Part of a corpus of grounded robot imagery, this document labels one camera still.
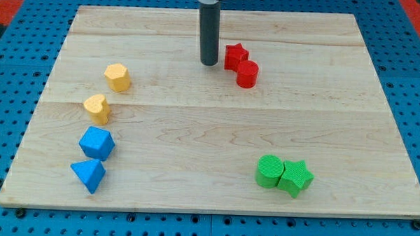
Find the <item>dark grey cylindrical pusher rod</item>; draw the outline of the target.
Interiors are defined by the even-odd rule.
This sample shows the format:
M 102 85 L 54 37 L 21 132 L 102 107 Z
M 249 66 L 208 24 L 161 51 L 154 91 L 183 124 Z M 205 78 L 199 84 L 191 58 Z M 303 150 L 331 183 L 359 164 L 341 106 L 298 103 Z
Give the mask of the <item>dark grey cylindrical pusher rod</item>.
M 220 8 L 218 0 L 199 0 L 200 60 L 207 66 L 218 63 Z

